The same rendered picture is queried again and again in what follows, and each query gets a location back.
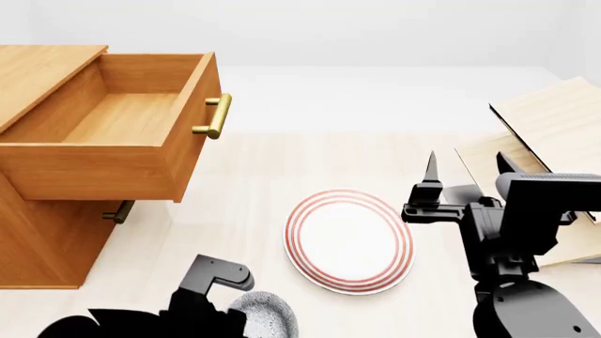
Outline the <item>white plate with red rings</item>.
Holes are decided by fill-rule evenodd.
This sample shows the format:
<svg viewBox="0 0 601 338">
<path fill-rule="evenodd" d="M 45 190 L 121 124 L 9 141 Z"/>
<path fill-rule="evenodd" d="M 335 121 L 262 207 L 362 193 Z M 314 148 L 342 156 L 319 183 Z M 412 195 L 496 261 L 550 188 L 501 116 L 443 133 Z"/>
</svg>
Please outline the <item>white plate with red rings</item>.
<svg viewBox="0 0 601 338">
<path fill-rule="evenodd" d="M 314 193 L 296 205 L 283 229 L 291 264 L 332 292 L 373 295 L 399 284 L 416 256 L 413 235 L 400 214 L 361 191 Z"/>
</svg>

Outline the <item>wooden cabinet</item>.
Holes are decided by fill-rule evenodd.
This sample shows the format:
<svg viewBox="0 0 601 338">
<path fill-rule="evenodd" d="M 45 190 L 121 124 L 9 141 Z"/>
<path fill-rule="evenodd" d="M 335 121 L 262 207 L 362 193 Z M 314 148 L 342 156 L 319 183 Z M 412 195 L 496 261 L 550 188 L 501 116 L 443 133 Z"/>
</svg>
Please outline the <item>wooden cabinet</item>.
<svg viewBox="0 0 601 338">
<path fill-rule="evenodd" d="M 103 45 L 0 45 L 0 289 L 81 286 L 115 226 L 132 148 L 66 143 L 100 99 Z"/>
</svg>

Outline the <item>wooden cabinet drawer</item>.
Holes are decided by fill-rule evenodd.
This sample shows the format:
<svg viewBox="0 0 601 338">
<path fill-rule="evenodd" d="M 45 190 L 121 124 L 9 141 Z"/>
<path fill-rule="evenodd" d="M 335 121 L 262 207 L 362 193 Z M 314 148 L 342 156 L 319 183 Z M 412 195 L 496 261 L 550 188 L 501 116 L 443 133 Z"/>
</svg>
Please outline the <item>wooden cabinet drawer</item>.
<svg viewBox="0 0 601 338">
<path fill-rule="evenodd" d="M 205 54 L 102 54 L 0 127 L 0 173 L 27 200 L 171 200 L 222 95 Z"/>
</svg>

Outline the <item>light wooden boards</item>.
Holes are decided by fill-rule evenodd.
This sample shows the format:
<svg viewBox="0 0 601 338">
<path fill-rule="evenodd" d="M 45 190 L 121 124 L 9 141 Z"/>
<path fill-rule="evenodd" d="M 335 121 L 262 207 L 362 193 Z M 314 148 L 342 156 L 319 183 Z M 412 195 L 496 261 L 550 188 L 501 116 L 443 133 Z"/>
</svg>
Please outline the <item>light wooden boards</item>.
<svg viewBox="0 0 601 338">
<path fill-rule="evenodd" d="M 455 150 L 485 195 L 500 196 L 498 153 L 529 173 L 601 176 L 601 86 L 572 78 L 490 110 L 506 131 Z"/>
</svg>

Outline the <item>grey speckled bowl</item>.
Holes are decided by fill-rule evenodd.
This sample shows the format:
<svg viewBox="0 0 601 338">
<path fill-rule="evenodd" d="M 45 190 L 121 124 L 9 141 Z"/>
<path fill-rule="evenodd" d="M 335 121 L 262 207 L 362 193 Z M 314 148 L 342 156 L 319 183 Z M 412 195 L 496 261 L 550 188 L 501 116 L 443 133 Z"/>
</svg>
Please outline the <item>grey speckled bowl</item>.
<svg viewBox="0 0 601 338">
<path fill-rule="evenodd" d="M 291 307 L 265 291 L 246 292 L 228 306 L 246 314 L 246 338 L 299 338 L 298 320 Z"/>
</svg>

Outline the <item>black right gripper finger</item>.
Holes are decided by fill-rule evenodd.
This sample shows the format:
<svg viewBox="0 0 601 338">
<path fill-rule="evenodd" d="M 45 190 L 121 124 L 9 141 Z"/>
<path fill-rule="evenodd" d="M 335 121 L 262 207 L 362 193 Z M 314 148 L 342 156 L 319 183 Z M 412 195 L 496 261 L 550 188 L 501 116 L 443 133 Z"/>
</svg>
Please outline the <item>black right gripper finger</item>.
<svg viewBox="0 0 601 338">
<path fill-rule="evenodd" d="M 501 175 L 522 172 L 522 169 L 501 151 L 496 155 L 496 162 L 499 174 Z"/>
<path fill-rule="evenodd" d="M 443 185 L 439 181 L 436 154 L 431 151 L 424 179 L 413 186 L 408 203 L 410 205 L 438 205 L 442 191 Z"/>
</svg>

